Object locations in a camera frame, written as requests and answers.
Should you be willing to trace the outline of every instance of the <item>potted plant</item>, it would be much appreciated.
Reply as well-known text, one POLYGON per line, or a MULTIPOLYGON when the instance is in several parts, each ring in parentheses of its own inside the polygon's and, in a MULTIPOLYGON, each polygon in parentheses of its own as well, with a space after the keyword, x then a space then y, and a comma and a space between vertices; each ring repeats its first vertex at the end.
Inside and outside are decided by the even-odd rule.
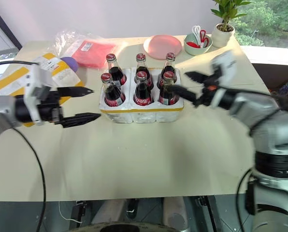
POLYGON ((250 4, 245 0, 214 0, 219 5, 219 10, 211 9, 214 15, 222 18, 222 23, 216 25, 212 33, 214 47, 224 47, 230 37, 234 35, 235 28, 229 24, 230 19, 238 18, 247 14, 238 14, 239 6, 250 4))

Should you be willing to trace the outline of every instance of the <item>coca-cola bottle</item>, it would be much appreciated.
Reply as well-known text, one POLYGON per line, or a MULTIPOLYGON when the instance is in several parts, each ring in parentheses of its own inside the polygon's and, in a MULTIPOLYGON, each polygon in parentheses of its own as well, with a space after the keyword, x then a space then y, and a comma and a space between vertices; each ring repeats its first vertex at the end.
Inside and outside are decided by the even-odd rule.
POLYGON ((152 80, 152 76, 149 73, 149 70, 146 65, 146 56, 143 53, 139 53, 136 55, 136 61, 138 62, 138 66, 136 68, 136 73, 139 71, 144 71, 147 74, 147 84, 150 90, 153 89, 154 83, 152 80))
MULTIPOLYGON (((158 76, 158 81, 157 81, 157 87, 160 89, 160 87, 163 85, 163 76, 164 73, 167 71, 171 71, 175 74, 175 65, 174 65, 174 61, 175 61, 175 54, 173 52, 169 52, 166 56, 166 61, 165 64, 163 66, 163 69, 161 71, 160 76, 158 76)), ((174 75, 174 83, 176 82, 177 78, 176 75, 174 75)))
POLYGON ((149 105, 154 102, 147 84, 147 74, 144 71, 136 73, 136 89, 133 100, 137 105, 149 105))
POLYGON ((121 105, 126 96, 120 91, 120 89, 114 84, 111 74, 104 73, 101 75, 101 80, 104 89, 104 101, 108 106, 119 106, 121 105))
POLYGON ((171 71, 166 71, 163 75, 163 86, 160 89, 159 102, 164 105, 173 105, 179 100, 179 96, 169 90, 168 86, 174 84, 175 74, 171 71))
POLYGON ((124 75, 123 71, 121 71, 114 54, 107 54, 106 60, 109 65, 109 73, 112 75, 115 85, 120 88, 123 84, 125 84, 127 77, 124 75))

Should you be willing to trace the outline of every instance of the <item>floor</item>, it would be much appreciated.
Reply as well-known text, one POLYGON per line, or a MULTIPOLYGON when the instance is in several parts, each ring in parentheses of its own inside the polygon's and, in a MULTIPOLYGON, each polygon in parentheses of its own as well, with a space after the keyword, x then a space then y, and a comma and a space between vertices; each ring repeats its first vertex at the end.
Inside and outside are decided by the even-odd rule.
MULTIPOLYGON (((223 224, 224 232, 239 232, 239 224, 235 213, 234 195, 218 195, 216 204, 223 224)), ((184 198, 189 224, 192 232, 200 231, 197 227, 200 218, 194 218, 190 198, 184 198)), ((86 215, 82 218, 82 225, 87 225, 96 214, 103 201, 91 201, 92 210, 86 209, 86 215)), ((244 209, 244 196, 240 196, 240 208, 244 222, 245 231, 251 231, 252 216, 244 209)), ((64 217, 71 216, 72 207, 75 202, 60 202, 60 209, 64 217)), ((42 203, 14 203, 0 202, 0 232, 9 231, 35 231, 42 203)), ((204 217, 209 232, 213 231, 208 210, 204 209, 204 217)), ((144 221, 162 224, 161 198, 146 198, 139 201, 138 213, 135 221, 144 221)), ((64 232, 69 228, 69 221, 64 220, 58 209, 58 202, 48 202, 43 220, 41 232, 64 232)))

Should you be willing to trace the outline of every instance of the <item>beige tabletop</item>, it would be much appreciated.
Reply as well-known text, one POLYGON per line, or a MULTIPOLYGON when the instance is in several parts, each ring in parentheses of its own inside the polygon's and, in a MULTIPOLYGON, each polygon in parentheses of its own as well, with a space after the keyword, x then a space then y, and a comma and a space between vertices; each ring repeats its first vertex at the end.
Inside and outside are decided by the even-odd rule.
MULTIPOLYGON (((122 68, 136 65, 145 38, 120 39, 128 43, 118 57, 122 68)), ((17 60, 31 61, 47 52, 50 42, 30 42, 17 60)), ((267 91, 261 78, 232 38, 227 47, 201 56, 184 49, 175 65, 181 73, 211 74, 209 62, 233 50, 238 73, 237 88, 267 91)), ((164 61, 147 57, 150 68, 164 61)), ((77 72, 95 93, 63 104, 65 116, 98 113, 101 71, 77 72)), ((182 75, 182 84, 200 93, 199 84, 182 75)), ((173 123, 115 124, 102 115, 86 125, 63 129, 59 125, 21 127, 36 149, 45 172, 47 200, 96 200, 234 193, 239 178, 253 164, 254 148, 247 128, 225 110, 189 102, 173 123)), ((30 148, 14 131, 0 136, 0 201, 41 201, 40 170, 30 148)))

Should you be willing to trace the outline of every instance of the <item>bottle cap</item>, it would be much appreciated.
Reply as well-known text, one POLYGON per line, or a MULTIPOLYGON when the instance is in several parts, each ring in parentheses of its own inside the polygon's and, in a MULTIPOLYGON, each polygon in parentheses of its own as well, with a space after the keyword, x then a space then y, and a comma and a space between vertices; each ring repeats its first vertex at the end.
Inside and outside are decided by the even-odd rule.
POLYGON ((112 75, 108 72, 101 75, 102 82, 109 82, 112 79, 112 75))
POLYGON ((136 73, 136 79, 137 80, 145 80, 147 79, 147 74, 144 71, 139 71, 136 73))
POLYGON ((174 73, 172 71, 166 71, 163 75, 164 80, 174 79, 174 73))
POLYGON ((175 61, 175 54, 173 52, 169 52, 166 56, 166 59, 169 61, 175 61))
POLYGON ((146 61, 146 56, 143 53, 139 53, 136 55, 136 61, 146 61))
POLYGON ((112 54, 112 53, 107 54, 106 55, 106 60, 107 61, 115 61, 116 60, 116 56, 114 54, 112 54))

